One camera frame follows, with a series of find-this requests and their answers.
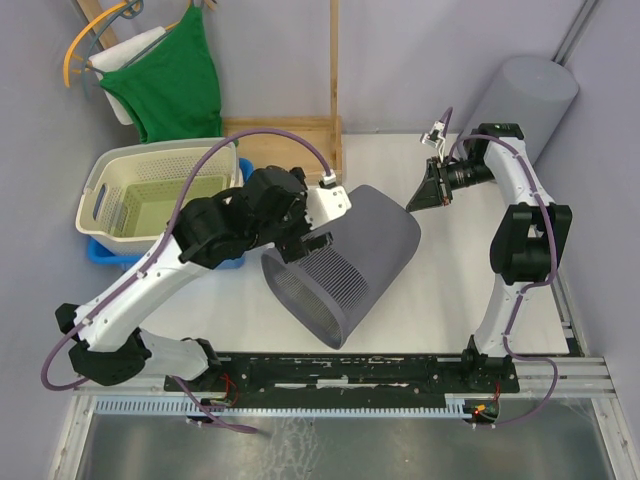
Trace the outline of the grey slotted laundry basket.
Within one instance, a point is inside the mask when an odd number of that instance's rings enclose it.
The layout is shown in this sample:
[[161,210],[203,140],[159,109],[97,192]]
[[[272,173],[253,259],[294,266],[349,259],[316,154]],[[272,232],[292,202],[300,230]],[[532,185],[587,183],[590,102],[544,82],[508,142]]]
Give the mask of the grey slotted laundry basket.
[[361,185],[351,208],[319,231],[332,243],[286,263],[275,248],[261,256],[277,300],[326,346],[338,350],[417,251],[421,229],[404,207]]

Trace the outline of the grey round plastic bin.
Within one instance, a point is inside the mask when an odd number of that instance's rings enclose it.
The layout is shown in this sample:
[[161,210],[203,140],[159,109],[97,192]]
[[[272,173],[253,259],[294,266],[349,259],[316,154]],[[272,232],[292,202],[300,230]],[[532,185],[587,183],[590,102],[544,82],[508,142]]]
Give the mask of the grey round plastic bin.
[[574,76],[542,57],[517,56],[496,71],[463,129],[482,123],[516,123],[535,163],[579,92]]

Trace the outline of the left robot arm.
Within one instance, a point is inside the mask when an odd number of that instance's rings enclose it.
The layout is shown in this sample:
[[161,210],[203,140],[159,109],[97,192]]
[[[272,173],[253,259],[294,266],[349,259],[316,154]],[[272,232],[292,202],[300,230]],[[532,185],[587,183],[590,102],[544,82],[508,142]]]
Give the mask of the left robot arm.
[[74,341],[73,370],[102,386],[137,375],[166,375],[209,390],[221,363],[204,339],[175,340],[142,329],[142,322],[190,282],[272,243],[285,262],[296,261],[332,241],[311,236],[351,207],[346,190],[325,178],[309,187],[301,169],[255,170],[241,187],[183,206],[152,248],[95,300],[65,303],[55,312],[60,330]]

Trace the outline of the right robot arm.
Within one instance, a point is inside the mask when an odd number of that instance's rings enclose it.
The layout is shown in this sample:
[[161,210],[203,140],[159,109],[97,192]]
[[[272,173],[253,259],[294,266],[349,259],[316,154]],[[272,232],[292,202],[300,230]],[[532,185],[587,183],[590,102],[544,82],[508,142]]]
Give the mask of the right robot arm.
[[541,185],[518,125],[483,123],[451,147],[445,145],[447,129],[447,120],[441,119],[422,135],[422,143],[437,154],[427,160],[406,209],[447,206],[456,190],[489,180],[498,185],[506,210],[489,251],[494,286],[458,368],[463,386],[481,391],[514,377],[511,343],[517,316],[537,289],[553,283],[573,215]]

